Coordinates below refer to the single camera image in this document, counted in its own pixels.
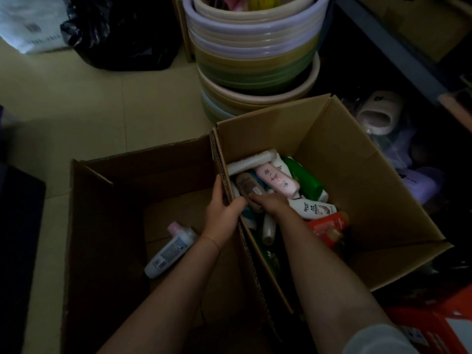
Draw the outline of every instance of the black plastic bag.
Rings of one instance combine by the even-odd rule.
[[[68,15],[64,41],[101,69],[162,70],[181,43],[172,0],[70,0]]]

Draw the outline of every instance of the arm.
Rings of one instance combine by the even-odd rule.
[[[200,239],[103,345],[99,354],[182,350],[221,248],[233,234],[245,206],[242,197],[224,206],[221,178],[217,176]]]
[[[393,325],[370,291],[280,194],[251,196],[280,224],[296,291],[321,353],[341,353],[354,334]]]

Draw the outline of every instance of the person's left hand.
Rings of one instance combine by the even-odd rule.
[[[240,196],[229,206],[223,204],[223,183],[220,175],[216,175],[211,202],[207,206],[205,227],[202,237],[212,240],[220,250],[229,240],[237,225],[241,212],[247,205],[244,197]]]

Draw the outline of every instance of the stack of basins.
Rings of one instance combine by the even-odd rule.
[[[247,12],[183,1],[202,103],[213,123],[303,98],[313,87],[329,0],[292,0]]]

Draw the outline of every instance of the forearm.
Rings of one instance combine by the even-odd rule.
[[[180,352],[219,253],[200,238],[99,354]]]
[[[300,302],[322,353],[340,353],[359,330],[390,320],[352,270],[291,208],[278,214]]]

